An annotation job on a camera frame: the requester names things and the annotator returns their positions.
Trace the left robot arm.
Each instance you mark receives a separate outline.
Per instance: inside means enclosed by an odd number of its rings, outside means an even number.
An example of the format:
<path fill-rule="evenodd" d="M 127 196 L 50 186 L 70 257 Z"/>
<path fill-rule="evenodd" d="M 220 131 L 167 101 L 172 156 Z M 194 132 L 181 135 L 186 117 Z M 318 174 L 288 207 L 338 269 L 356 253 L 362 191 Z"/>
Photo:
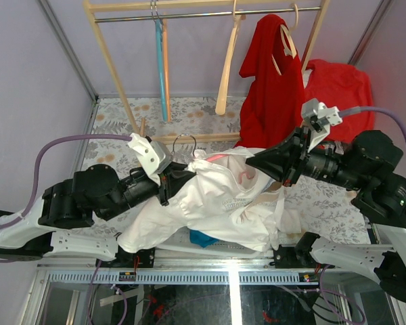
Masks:
<path fill-rule="evenodd" d="M 172 162 L 152 181 L 141 167 L 121 179 L 104 164 L 76 172 L 71 179 L 46 189 L 28 212 L 0 210 L 0 263 L 37 261 L 43 257 L 89 257 L 127 267 L 135 251 L 115 238 L 72 234 L 90 228 L 96 217 L 109 221 L 137 205 L 157 198 L 166 206 L 194 177 L 184 164 Z"/>

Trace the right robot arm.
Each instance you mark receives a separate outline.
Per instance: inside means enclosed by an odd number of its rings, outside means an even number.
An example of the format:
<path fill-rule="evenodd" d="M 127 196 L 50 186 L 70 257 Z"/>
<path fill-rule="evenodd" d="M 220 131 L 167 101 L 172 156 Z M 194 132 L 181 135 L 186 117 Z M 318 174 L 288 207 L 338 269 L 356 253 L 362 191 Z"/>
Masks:
<path fill-rule="evenodd" d="M 387 236 L 392 250 L 374 252 L 306 232 L 294 247 L 296 262 L 355 272 L 406 303 L 406 178 L 394 173 L 402 156 L 402 150 L 378 130 L 361 132 L 337 154 L 312 148 L 311 130 L 302 127 L 282 143 L 247 158 L 246 164 L 285 187 L 304 176 L 355 191 L 351 204 Z"/>

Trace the pink wavy hanger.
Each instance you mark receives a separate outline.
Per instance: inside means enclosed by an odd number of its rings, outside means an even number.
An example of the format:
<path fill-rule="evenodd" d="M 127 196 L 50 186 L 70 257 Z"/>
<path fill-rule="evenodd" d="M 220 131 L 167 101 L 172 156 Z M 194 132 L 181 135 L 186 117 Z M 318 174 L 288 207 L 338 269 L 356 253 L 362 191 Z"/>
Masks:
<path fill-rule="evenodd" d="M 172 144 L 172 155 L 175 155 L 175 144 L 179 141 L 179 139 L 181 139 L 182 137 L 189 137 L 191 139 L 191 141 L 194 143 L 194 148 L 192 150 L 192 156 L 195 156 L 195 150 L 197 148 L 197 139 L 195 136 L 191 135 L 191 134 L 181 134 L 178 135 L 174 140 L 173 140 L 173 144 Z M 217 162 L 218 160 L 228 157 L 228 154 L 213 154 L 212 156 L 209 156 L 208 158 L 206 158 L 206 161 L 210 162 L 210 163 L 214 163 Z M 248 171 L 244 171 L 241 172 L 238 175 L 238 181 L 239 184 L 242 184 L 243 182 L 243 177 L 246 177 L 246 179 L 252 179 L 251 174 Z"/>

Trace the white t shirt blue print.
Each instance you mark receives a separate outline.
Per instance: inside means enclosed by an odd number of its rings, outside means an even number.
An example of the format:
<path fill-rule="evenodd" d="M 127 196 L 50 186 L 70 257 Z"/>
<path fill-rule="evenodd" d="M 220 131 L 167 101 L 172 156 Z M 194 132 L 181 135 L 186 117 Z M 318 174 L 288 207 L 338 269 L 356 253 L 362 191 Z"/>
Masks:
<path fill-rule="evenodd" d="M 196 173 L 179 192 L 162 206 L 149 199 L 134 222 L 118 237 L 128 253 L 153 248 L 187 227 L 213 238 L 235 242 L 254 251 L 277 248 L 285 234 L 301 232 L 300 215 L 285 207 L 285 190 L 263 172 L 246 164 L 258 148 L 236 147 L 217 162 L 197 150 L 187 170 Z M 238 175 L 248 171 L 252 179 Z"/>

